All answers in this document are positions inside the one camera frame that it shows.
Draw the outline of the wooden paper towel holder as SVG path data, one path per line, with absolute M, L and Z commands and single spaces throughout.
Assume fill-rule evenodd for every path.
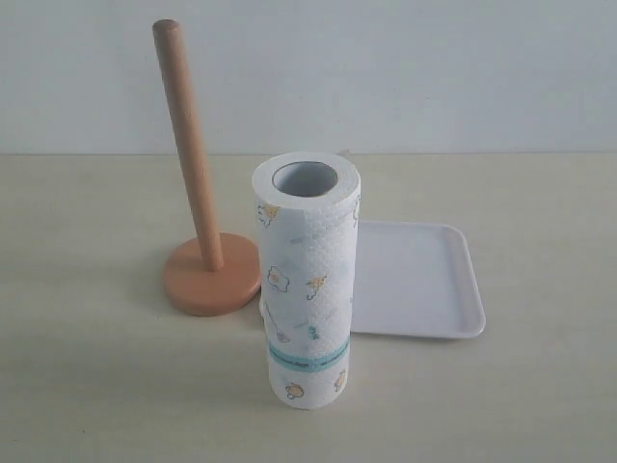
M 233 313 L 259 291 L 257 247 L 245 236 L 219 230 L 182 28 L 173 19 L 160 19 L 152 33 L 197 234 L 165 261 L 163 288 L 174 307 L 190 315 Z

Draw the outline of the printed paper towel roll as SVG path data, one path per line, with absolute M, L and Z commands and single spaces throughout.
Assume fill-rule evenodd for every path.
M 318 409 L 349 376 L 361 176 L 340 154 L 293 151 L 261 163 L 252 185 L 270 385 Z

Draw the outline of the white plastic tray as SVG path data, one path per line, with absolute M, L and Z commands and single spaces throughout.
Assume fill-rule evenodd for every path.
M 472 339 L 486 315 L 468 242 L 445 224 L 359 222 L 352 331 Z

